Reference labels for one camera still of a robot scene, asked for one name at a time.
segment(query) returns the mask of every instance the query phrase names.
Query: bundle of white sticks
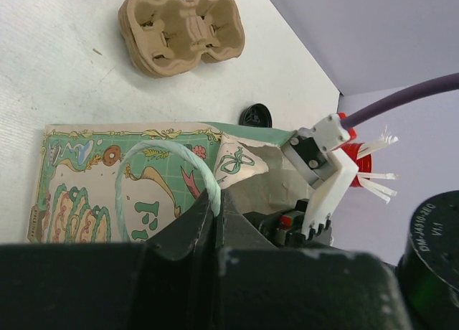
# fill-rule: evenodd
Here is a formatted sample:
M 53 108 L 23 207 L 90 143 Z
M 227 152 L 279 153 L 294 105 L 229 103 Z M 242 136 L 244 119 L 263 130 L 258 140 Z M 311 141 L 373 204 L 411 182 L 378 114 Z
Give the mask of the bundle of white sticks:
M 371 143 L 364 143 L 360 146 L 359 153 L 357 154 L 357 159 L 361 159 L 380 149 L 386 148 L 388 145 L 392 145 L 398 140 L 399 139 L 396 136 L 391 136 L 390 133 L 387 132 L 386 128 L 379 139 Z M 389 203 L 390 197 L 397 195 L 397 192 L 388 187 L 385 187 L 384 185 L 370 181 L 369 179 L 397 179 L 397 177 L 398 176 L 396 174 L 374 174 L 364 172 L 357 173 L 357 178 L 360 185 L 378 197 L 381 197 L 384 201 L 386 201 L 386 203 Z

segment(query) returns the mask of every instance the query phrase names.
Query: light green rope handle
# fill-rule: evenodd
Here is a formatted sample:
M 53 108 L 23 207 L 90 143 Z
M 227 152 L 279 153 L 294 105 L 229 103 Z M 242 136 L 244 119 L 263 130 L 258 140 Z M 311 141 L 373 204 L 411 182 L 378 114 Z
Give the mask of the light green rope handle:
M 128 242 L 131 239 L 129 238 L 128 230 L 126 229 L 126 220 L 124 218 L 123 200 L 121 197 L 122 177 L 126 169 L 126 164 L 132 159 L 134 155 L 136 155 L 138 152 L 143 152 L 144 149 L 152 148 L 160 148 L 170 151 L 171 153 L 180 156 L 183 160 L 188 161 L 191 165 L 198 169 L 199 172 L 201 172 L 202 178 L 204 180 L 204 185 L 207 189 L 207 193 L 209 194 L 209 201 L 214 216 L 216 217 L 220 213 L 220 195 L 222 191 L 214 177 L 214 174 L 212 171 L 210 171 L 209 167 L 201 158 L 199 158 L 196 154 L 191 152 L 187 147 L 181 145 L 180 143 L 175 143 L 173 141 L 167 140 L 142 141 L 137 143 L 125 155 L 123 161 L 120 164 L 115 180 L 116 218 L 118 220 L 118 229 L 120 231 L 121 240 L 125 242 Z

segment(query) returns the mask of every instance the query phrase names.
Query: pink flower illustration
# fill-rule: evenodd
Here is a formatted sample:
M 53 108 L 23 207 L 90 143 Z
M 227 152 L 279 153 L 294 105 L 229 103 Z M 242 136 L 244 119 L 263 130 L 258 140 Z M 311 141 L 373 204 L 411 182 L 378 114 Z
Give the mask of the pink flower illustration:
M 196 154 L 201 159 L 206 159 L 206 149 L 202 146 L 195 146 L 192 149 L 193 153 Z

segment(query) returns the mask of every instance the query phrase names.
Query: cable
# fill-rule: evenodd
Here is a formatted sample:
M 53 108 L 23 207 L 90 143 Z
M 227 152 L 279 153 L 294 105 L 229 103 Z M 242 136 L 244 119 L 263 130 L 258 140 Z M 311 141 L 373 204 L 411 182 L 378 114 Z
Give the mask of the cable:
M 206 163 L 199 158 L 196 154 L 191 152 L 187 147 L 181 145 L 180 143 L 167 141 L 167 140 L 149 140 L 142 141 L 134 145 L 131 148 L 126 156 L 123 158 L 123 161 L 120 164 L 118 169 L 118 174 L 116 175 L 115 180 L 115 209 L 116 217 L 118 221 L 118 229 L 120 231 L 121 240 L 128 242 L 131 239 L 129 238 L 128 230 L 126 229 L 126 220 L 124 218 L 123 210 L 123 199 L 121 195 L 121 181 L 124 171 L 126 169 L 126 164 L 132 159 L 132 157 L 138 152 L 142 152 L 144 149 L 152 148 L 161 148 L 166 149 L 167 151 L 180 156 L 183 160 L 188 161 L 196 169 L 201 172 L 202 178 L 204 180 L 204 185 L 206 186 L 207 193 L 209 194 L 209 202 L 211 209 L 216 217 L 220 213 L 220 199 L 221 199 L 221 190 L 217 183 L 217 180 L 214 177 L 211 169 L 206 165 Z
M 454 90 L 459 90 L 459 73 L 437 77 L 392 93 L 346 117 L 341 121 L 341 125 L 348 131 L 370 118 L 381 115 L 386 111 L 412 102 L 413 100 Z

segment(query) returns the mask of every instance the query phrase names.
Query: brown pulp tray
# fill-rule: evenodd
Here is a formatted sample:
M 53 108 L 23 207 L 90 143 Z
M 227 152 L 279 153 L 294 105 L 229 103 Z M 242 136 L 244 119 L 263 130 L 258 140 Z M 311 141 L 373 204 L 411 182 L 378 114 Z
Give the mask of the brown pulp tray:
M 235 0 L 125 0 L 118 21 L 133 64 L 150 77 L 239 57 L 244 49 Z

